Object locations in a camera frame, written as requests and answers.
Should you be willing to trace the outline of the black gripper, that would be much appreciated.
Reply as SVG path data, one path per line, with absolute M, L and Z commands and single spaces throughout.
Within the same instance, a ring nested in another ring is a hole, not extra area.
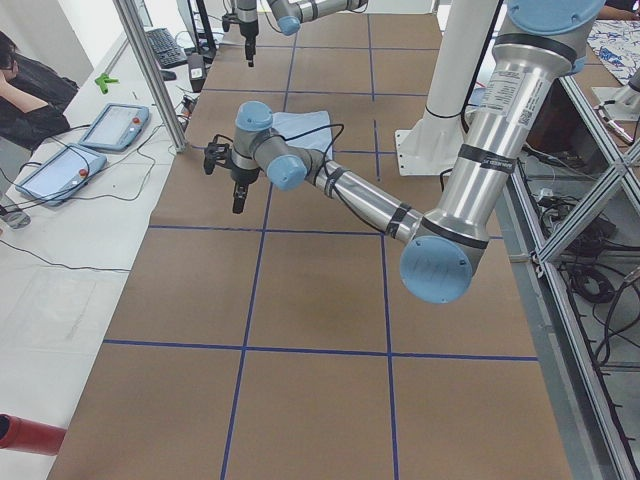
M 248 194 L 247 186 L 255 183 L 259 178 L 260 169 L 244 169 L 233 165 L 231 168 L 231 178 L 236 183 L 233 191 L 232 212 L 241 214 L 244 211 Z
M 240 23 L 241 35 L 245 38 L 245 58 L 249 67 L 254 67 L 254 58 L 256 54 L 256 38 L 257 38 L 257 23 L 256 22 L 241 22 Z

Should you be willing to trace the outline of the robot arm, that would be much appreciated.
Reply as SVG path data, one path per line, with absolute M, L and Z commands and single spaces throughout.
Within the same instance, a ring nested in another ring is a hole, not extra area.
M 232 1 L 232 12 L 239 23 L 240 33 L 245 39 L 245 57 L 250 68 L 254 67 L 256 40 L 259 35 L 257 2 L 254 0 Z M 342 11 L 355 12 L 368 5 L 367 0 L 307 0 L 268 1 L 279 30 L 285 36 L 297 33 L 303 23 Z
M 404 286 L 430 303 L 468 289 L 488 246 L 487 222 L 553 82 L 581 70 L 599 1 L 455 1 L 422 118 L 397 138 L 400 171 L 449 180 L 420 213 L 332 161 L 294 145 L 271 109 L 242 104 L 229 165 L 235 213 L 260 175 L 282 191 L 310 183 L 400 240 Z

